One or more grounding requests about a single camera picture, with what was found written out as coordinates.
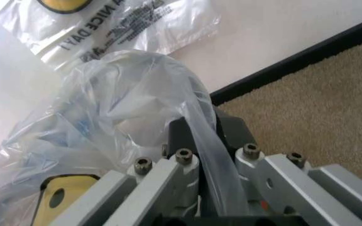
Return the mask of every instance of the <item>screw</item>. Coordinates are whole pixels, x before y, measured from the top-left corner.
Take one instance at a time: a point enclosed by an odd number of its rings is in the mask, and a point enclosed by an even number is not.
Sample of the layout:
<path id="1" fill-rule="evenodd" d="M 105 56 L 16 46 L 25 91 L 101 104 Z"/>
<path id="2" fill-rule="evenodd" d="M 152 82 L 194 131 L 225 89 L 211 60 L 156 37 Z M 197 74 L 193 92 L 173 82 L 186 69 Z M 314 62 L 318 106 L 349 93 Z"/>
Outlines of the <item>screw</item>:
<path id="1" fill-rule="evenodd" d="M 307 158 L 295 152 L 288 153 L 286 157 L 300 169 L 304 167 L 305 161 L 307 160 Z"/>
<path id="2" fill-rule="evenodd" d="M 146 175 L 152 169 L 153 163 L 150 158 L 142 157 L 135 160 L 133 167 L 137 174 Z"/>
<path id="3" fill-rule="evenodd" d="M 188 165 L 192 162 L 192 151 L 187 148 L 178 149 L 175 152 L 175 160 L 181 165 Z"/>
<path id="4" fill-rule="evenodd" d="M 163 144 L 161 146 L 161 156 L 165 159 L 168 157 L 168 145 L 167 144 Z"/>
<path id="5" fill-rule="evenodd" d="M 261 153 L 261 149 L 256 146 L 256 144 L 245 144 L 243 146 L 243 151 L 246 157 L 248 157 L 251 160 L 256 160 L 259 158 L 259 154 Z"/>

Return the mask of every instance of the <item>clear plastic bag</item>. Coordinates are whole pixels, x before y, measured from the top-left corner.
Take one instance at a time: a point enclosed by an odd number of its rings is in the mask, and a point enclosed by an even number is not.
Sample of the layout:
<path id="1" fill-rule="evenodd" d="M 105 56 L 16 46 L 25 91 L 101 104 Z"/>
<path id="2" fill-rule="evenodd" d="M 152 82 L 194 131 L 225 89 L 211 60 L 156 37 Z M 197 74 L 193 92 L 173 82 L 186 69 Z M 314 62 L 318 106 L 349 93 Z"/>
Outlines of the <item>clear plastic bag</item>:
<path id="1" fill-rule="evenodd" d="M 185 117 L 219 215 L 247 203 L 215 132 L 211 99 L 198 78 L 170 57 L 108 54 L 76 67 L 59 94 L 17 124 L 0 146 L 0 224 L 29 225 L 41 184 L 67 174 L 125 172 L 137 157 L 161 158 L 168 125 Z"/>
<path id="2" fill-rule="evenodd" d="M 0 24 L 64 74 L 113 51 L 169 54 L 219 20 L 210 0 L 0 0 Z"/>

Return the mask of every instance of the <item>smiley face logo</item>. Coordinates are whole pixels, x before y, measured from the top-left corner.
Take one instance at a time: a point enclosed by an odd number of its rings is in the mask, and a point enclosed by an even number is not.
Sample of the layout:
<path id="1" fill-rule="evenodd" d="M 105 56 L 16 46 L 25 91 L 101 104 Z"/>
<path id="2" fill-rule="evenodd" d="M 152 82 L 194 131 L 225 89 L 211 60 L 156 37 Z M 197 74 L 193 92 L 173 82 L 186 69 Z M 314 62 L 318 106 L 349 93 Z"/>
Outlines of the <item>smiley face logo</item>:
<path id="1" fill-rule="evenodd" d="M 61 14 L 70 14 L 82 10 L 92 0 L 38 0 L 45 8 Z"/>

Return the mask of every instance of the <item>carpet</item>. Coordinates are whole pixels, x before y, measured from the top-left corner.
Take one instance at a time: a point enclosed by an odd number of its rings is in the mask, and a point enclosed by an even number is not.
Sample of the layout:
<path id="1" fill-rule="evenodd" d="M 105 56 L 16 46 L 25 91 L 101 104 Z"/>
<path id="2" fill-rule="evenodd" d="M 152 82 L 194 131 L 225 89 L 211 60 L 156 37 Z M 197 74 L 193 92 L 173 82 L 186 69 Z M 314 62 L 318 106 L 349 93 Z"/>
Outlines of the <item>carpet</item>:
<path id="1" fill-rule="evenodd" d="M 242 118 L 266 155 L 298 152 L 362 179 L 362 45 L 219 108 Z"/>

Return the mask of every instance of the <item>yellow label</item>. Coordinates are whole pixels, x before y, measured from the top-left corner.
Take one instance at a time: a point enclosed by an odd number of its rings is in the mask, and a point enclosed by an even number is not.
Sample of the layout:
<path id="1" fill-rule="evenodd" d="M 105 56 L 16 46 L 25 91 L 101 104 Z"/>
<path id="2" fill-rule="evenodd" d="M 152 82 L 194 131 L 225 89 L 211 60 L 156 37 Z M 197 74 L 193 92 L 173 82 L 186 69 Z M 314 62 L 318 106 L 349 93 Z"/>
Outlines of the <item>yellow label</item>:
<path id="1" fill-rule="evenodd" d="M 38 0 L 43 6 L 57 13 L 74 13 L 86 7 L 91 0 Z"/>
<path id="2" fill-rule="evenodd" d="M 33 226 L 49 225 L 59 214 L 82 196 L 95 182 L 91 176 L 54 177 L 42 191 Z"/>

